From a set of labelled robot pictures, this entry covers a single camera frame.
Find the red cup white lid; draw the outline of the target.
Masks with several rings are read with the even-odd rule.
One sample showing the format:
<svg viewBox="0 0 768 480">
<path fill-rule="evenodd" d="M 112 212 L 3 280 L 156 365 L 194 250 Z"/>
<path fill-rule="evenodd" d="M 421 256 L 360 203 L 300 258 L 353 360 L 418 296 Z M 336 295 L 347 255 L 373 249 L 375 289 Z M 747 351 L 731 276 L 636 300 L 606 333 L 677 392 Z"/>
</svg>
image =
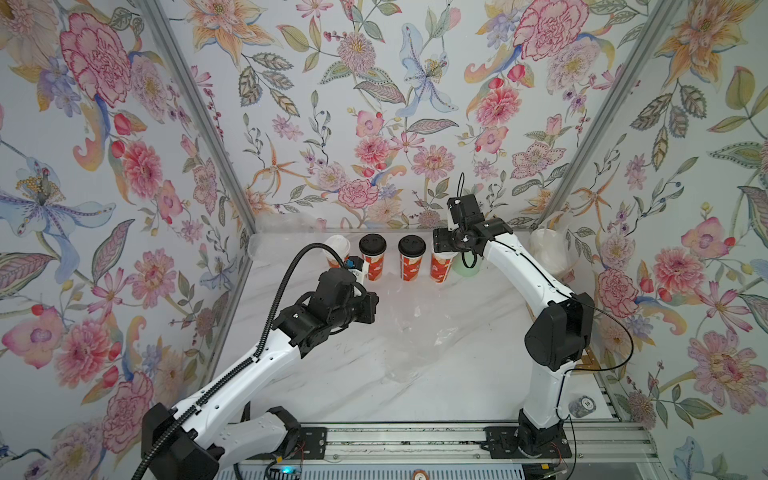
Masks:
<svg viewBox="0 0 768 480">
<path fill-rule="evenodd" d="M 430 277 L 437 283 L 442 284 L 447 279 L 456 252 L 433 252 L 430 261 Z"/>
<path fill-rule="evenodd" d="M 350 241 L 343 235 L 332 235 L 324 242 L 334 251 L 334 254 L 326 252 L 327 264 L 330 268 L 339 268 L 345 265 L 350 251 Z"/>
</svg>

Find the clear plastic carrier bag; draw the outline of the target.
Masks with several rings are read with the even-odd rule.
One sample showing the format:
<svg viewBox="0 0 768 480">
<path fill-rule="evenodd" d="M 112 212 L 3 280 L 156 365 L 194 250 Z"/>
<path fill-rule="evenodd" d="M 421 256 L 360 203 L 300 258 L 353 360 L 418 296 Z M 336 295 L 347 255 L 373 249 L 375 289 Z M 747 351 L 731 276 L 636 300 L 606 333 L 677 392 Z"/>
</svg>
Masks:
<svg viewBox="0 0 768 480">
<path fill-rule="evenodd" d="M 573 240 L 566 230 L 539 226 L 530 235 L 528 250 L 556 279 L 564 284 L 574 281 L 578 255 Z"/>
</svg>

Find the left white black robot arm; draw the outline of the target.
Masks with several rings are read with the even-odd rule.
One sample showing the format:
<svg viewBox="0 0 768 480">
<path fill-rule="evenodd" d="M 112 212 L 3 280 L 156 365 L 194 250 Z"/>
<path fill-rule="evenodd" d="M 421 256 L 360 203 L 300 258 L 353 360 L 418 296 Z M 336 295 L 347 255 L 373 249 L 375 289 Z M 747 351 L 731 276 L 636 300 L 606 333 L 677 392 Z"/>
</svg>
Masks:
<svg viewBox="0 0 768 480">
<path fill-rule="evenodd" d="M 378 295 L 357 274 L 342 268 L 322 273 L 314 291 L 270 322 L 266 341 L 253 352 L 175 406 L 158 404 L 145 414 L 135 478 L 213 479 L 254 456 L 291 456 L 301 424 L 285 408 L 243 422 L 236 416 L 279 373 L 332 335 L 354 323 L 373 323 L 378 304 Z"/>
</svg>

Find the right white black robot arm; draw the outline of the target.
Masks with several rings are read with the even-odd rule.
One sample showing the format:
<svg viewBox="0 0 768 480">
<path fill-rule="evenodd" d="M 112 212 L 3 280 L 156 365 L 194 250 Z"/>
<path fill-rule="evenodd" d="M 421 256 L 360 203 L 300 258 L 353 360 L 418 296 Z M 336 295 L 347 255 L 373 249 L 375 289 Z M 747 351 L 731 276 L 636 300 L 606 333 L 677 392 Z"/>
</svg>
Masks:
<svg viewBox="0 0 768 480">
<path fill-rule="evenodd" d="M 525 455 L 539 456 L 564 433 L 561 403 L 590 344 L 594 300 L 548 273 L 505 221 L 485 217 L 473 194 L 448 199 L 447 226 L 433 231 L 433 246 L 438 253 L 471 253 L 494 265 L 536 316 L 524 336 L 533 368 L 515 436 Z"/>
</svg>

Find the stack of clear bags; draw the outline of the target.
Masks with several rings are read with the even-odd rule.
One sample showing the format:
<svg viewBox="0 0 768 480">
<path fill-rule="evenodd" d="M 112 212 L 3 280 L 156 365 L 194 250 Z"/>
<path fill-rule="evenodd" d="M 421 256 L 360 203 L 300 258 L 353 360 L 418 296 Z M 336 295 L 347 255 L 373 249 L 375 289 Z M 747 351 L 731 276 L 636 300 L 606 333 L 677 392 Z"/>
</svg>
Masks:
<svg viewBox="0 0 768 480">
<path fill-rule="evenodd" d="M 255 233 L 250 236 L 246 253 L 251 269 L 241 295 L 241 304 L 255 298 L 262 288 L 274 286 L 283 270 L 305 245 L 322 242 L 326 220 L 306 213 L 266 213 L 255 219 Z"/>
</svg>

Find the green straw holder cup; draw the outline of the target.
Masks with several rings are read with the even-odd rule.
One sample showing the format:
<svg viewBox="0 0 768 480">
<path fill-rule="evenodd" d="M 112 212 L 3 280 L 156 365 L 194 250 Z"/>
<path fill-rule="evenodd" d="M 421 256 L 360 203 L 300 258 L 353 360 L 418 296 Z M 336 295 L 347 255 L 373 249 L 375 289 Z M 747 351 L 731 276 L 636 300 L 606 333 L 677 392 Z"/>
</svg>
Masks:
<svg viewBox="0 0 768 480">
<path fill-rule="evenodd" d="M 480 272 L 482 263 L 482 257 L 474 252 L 461 252 L 452 262 L 452 271 L 461 277 L 471 278 Z"/>
</svg>

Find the red cup black lid right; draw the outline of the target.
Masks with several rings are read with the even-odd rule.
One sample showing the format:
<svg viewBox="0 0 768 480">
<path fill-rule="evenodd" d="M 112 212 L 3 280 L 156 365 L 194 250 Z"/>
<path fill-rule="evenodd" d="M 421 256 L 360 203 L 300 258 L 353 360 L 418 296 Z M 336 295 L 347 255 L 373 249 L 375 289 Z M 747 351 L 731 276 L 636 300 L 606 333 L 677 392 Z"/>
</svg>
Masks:
<svg viewBox="0 0 768 480">
<path fill-rule="evenodd" d="M 398 242 L 398 251 L 400 254 L 400 276 L 405 282 L 413 281 L 417 278 L 421 262 L 426 252 L 426 242 L 417 235 L 406 235 Z"/>
</svg>

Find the red cup black lid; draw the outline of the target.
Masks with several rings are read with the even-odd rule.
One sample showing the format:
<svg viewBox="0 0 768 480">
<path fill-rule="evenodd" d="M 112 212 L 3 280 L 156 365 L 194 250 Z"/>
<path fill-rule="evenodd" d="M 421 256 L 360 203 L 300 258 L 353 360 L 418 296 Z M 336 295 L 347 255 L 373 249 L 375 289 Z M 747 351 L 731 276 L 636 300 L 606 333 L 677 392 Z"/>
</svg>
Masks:
<svg viewBox="0 0 768 480">
<path fill-rule="evenodd" d="M 366 234 L 359 240 L 358 247 L 363 260 L 368 264 L 368 280 L 378 280 L 383 273 L 386 240 L 380 234 Z"/>
<path fill-rule="evenodd" d="M 426 242 L 417 235 L 406 235 L 398 242 L 398 251 L 400 254 L 400 276 L 405 282 L 413 281 L 417 278 L 421 262 L 426 252 Z"/>
</svg>

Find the red cup black lid left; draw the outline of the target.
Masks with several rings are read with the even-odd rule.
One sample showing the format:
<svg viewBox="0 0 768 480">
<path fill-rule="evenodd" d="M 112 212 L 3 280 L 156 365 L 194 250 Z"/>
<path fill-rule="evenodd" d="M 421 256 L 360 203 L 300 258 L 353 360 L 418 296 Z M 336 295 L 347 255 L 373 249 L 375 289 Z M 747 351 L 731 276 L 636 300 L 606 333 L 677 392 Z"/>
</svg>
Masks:
<svg viewBox="0 0 768 480">
<path fill-rule="evenodd" d="M 368 280 L 378 280 L 383 273 L 386 240 L 380 234 L 366 234 L 359 240 L 358 247 L 363 260 L 368 264 Z"/>
</svg>

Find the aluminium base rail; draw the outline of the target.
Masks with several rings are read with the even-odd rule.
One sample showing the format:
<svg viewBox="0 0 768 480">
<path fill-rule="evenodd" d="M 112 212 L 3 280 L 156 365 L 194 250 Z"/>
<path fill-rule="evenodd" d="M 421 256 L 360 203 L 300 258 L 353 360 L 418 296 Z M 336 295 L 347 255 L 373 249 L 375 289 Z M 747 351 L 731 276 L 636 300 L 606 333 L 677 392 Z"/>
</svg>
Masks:
<svg viewBox="0 0 768 480">
<path fill-rule="evenodd" d="M 653 463 L 656 446 L 638 424 L 568 421 L 564 432 L 534 453 L 513 439 L 514 422 L 306 423 L 310 438 L 291 461 L 363 463 Z"/>
</svg>

